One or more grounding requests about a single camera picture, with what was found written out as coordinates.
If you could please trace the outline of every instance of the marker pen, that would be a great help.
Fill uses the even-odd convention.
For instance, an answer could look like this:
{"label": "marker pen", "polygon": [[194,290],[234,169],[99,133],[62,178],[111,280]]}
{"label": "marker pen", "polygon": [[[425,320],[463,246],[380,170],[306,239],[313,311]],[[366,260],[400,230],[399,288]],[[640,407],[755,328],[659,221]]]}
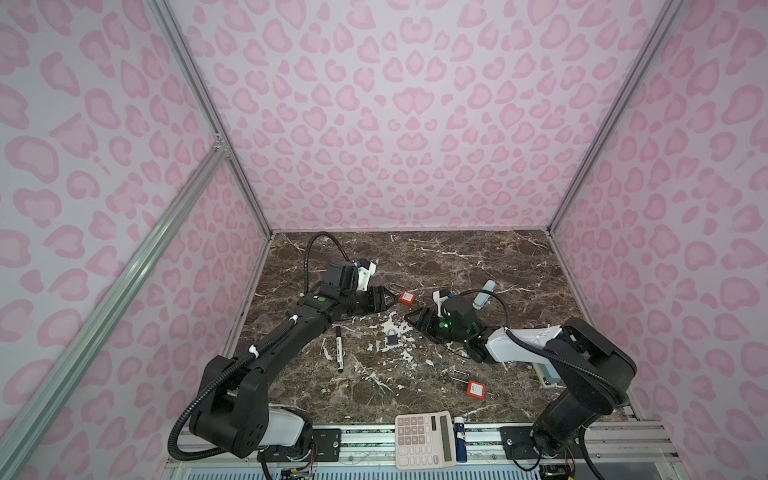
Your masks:
{"label": "marker pen", "polygon": [[339,363],[339,372],[344,371],[344,352],[341,349],[341,327],[336,325],[336,361]]}

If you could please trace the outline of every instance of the calculator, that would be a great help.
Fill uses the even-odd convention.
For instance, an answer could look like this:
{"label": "calculator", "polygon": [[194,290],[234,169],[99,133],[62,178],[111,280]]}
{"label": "calculator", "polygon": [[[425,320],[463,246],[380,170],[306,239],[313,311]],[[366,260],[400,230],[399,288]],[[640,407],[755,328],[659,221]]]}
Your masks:
{"label": "calculator", "polygon": [[456,465],[456,441],[448,412],[395,417],[395,463],[398,470]]}

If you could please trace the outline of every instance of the pink leopard print wall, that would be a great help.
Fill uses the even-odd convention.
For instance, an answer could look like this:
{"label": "pink leopard print wall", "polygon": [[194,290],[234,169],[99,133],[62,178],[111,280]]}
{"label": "pink leopard print wall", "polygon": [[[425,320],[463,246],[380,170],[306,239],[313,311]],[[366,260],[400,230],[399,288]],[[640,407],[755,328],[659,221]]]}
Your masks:
{"label": "pink leopard print wall", "polygon": [[547,225],[663,4],[170,3],[278,230]]}
{"label": "pink leopard print wall", "polygon": [[158,478],[264,239],[223,165],[20,480]]}
{"label": "pink leopard print wall", "polygon": [[692,480],[768,470],[766,25],[694,2],[557,234]]}
{"label": "pink leopard print wall", "polygon": [[141,0],[0,5],[0,435],[210,146]]}

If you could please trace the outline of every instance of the black padlock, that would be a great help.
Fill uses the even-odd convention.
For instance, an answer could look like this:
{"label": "black padlock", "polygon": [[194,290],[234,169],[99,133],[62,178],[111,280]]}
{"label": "black padlock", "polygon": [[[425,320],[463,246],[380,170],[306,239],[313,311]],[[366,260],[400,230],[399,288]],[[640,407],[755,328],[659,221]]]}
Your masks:
{"label": "black padlock", "polygon": [[399,343],[399,340],[397,338],[397,332],[395,329],[389,329],[389,331],[386,333],[386,344],[387,345],[397,345]]}

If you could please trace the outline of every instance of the marble tabletop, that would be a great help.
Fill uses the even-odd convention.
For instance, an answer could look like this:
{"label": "marble tabletop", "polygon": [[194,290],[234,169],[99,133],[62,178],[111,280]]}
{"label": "marble tabletop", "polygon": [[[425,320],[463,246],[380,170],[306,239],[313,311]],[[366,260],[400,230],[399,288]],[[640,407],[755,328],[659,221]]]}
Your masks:
{"label": "marble tabletop", "polygon": [[[303,288],[301,262],[311,233],[278,233],[266,260],[256,298],[248,312],[237,351],[268,333]],[[372,284],[405,287],[432,303],[432,291],[478,289],[493,279],[512,310],[513,328],[559,325],[580,316],[568,282],[548,240],[540,231],[366,232],[336,236],[350,257],[377,264]],[[312,248],[310,284],[341,256],[326,239]],[[333,329],[310,342],[270,387],[270,401],[310,412],[316,424],[389,422],[410,412],[448,410],[468,422],[533,422],[562,389],[543,389],[529,363],[479,364],[429,342],[410,329],[399,304],[389,312],[340,323],[345,369],[336,371]],[[490,299],[479,312],[488,325],[502,325],[503,309]],[[399,332],[387,347],[386,331]],[[485,400],[466,395],[467,385],[450,370],[487,385]],[[618,420],[614,413],[604,419]]]}

